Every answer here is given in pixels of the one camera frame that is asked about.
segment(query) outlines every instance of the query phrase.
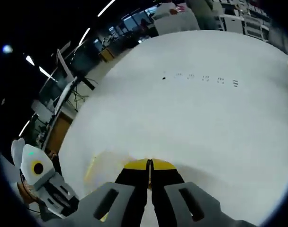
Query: ceiling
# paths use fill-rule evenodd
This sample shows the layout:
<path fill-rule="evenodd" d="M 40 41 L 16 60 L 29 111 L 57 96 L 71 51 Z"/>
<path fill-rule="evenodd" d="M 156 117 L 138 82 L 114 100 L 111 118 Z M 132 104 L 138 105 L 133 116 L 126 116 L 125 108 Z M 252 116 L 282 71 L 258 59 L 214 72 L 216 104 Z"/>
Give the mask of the ceiling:
<path fill-rule="evenodd" d="M 10 44 L 14 50 L 30 55 L 34 61 L 48 65 L 57 48 L 71 41 L 75 47 L 88 27 L 88 36 L 96 29 L 138 8 L 155 5 L 154 0 L 116 0 L 101 17 L 97 15 L 110 0 L 44 0 L 32 4 L 2 3 L 0 46 Z"/>

